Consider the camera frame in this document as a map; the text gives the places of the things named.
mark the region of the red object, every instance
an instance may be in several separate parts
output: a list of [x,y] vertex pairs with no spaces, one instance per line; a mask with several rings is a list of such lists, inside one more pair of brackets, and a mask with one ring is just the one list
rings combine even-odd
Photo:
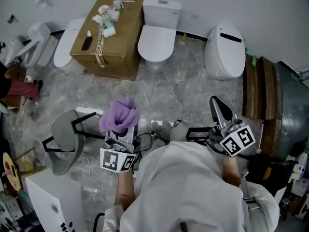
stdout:
[[35,98],[39,95],[39,88],[32,83],[12,80],[12,84],[7,95],[18,95]]

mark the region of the black phone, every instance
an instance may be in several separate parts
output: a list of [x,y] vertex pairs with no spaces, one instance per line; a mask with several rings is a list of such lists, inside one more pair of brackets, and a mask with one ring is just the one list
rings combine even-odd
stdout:
[[92,37],[87,37],[87,38],[85,39],[85,42],[84,42],[84,44],[83,44],[83,46],[82,46],[82,51],[87,51],[87,50],[89,50],[90,45],[91,45],[91,43],[92,43],[92,40],[93,40]]

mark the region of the toilet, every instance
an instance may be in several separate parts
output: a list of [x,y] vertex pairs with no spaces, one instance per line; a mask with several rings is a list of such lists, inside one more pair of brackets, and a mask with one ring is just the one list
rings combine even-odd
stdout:
[[54,64],[65,72],[81,74],[85,71],[84,66],[70,56],[70,51],[84,21],[85,18],[81,18],[69,22],[55,51]]
[[217,80],[241,76],[245,68],[245,45],[241,34],[229,24],[219,24],[212,30],[205,46],[205,67]]
[[168,0],[144,0],[145,25],[141,31],[138,51],[146,65],[158,70],[174,50],[181,3]]

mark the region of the white wall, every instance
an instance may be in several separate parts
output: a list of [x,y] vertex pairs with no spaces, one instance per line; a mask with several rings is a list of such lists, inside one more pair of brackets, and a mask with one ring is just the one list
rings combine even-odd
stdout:
[[[47,22],[52,31],[64,29],[71,19],[85,17],[96,0],[51,1],[53,7],[41,8],[33,0],[0,0],[0,41],[26,36],[36,21]],[[249,53],[284,60],[295,69],[308,66],[309,0],[175,1],[183,4],[179,30],[207,37],[227,21],[239,29]],[[19,22],[8,24],[10,14]]]

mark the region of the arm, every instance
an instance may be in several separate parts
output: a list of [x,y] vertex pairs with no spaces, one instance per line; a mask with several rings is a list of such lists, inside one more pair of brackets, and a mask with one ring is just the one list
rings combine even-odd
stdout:
[[133,172],[130,169],[128,172],[119,173],[115,203],[120,203],[123,209],[127,210],[134,200]]
[[233,186],[239,187],[241,184],[241,177],[237,165],[236,157],[223,158],[223,180]]

